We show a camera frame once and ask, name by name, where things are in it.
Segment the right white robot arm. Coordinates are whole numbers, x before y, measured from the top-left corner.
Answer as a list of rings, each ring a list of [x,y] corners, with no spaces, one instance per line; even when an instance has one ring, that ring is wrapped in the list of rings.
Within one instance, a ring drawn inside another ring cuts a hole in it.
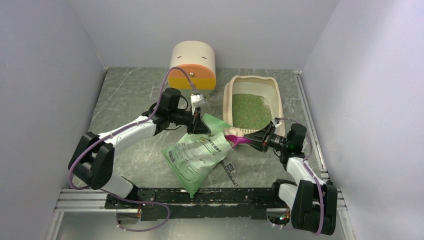
[[[309,156],[303,152],[304,140],[310,139],[307,128],[294,122],[286,136],[281,136],[276,132],[279,123],[280,118],[275,118],[263,129],[244,135],[254,149],[272,149],[294,180],[274,182],[270,202],[275,207],[287,205],[294,229],[331,236],[336,228],[338,190],[310,167]]]

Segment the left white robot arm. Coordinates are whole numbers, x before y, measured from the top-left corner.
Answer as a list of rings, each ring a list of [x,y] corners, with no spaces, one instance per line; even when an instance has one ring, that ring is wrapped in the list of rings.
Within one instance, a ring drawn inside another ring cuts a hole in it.
[[[70,187],[77,189],[73,183],[73,178],[77,177],[86,187],[114,196],[126,208],[141,204],[140,189],[130,180],[114,173],[114,159],[135,143],[169,131],[170,124],[185,126],[188,134],[210,134],[201,116],[204,96],[193,93],[186,102],[187,108],[179,108],[180,99],[183,98],[178,89],[168,87],[158,101],[135,120],[109,132],[85,133],[68,165]]]

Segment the green litter bag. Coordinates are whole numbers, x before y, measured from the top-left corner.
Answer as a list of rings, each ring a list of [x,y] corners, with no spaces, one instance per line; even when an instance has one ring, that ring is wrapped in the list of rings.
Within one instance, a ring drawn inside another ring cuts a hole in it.
[[[177,143],[161,150],[192,199],[210,171],[233,150],[225,138],[225,129],[230,128],[230,124],[207,113],[203,122],[209,128],[209,134],[186,133]]]

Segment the magenta plastic scoop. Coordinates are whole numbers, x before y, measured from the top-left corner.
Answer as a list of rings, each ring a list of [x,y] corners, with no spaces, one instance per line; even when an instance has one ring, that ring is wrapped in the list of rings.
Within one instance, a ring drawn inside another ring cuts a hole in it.
[[[236,136],[236,135],[225,135],[225,139],[230,143],[231,147],[234,149],[236,146],[241,144],[250,144],[252,140],[244,137],[244,136]]]

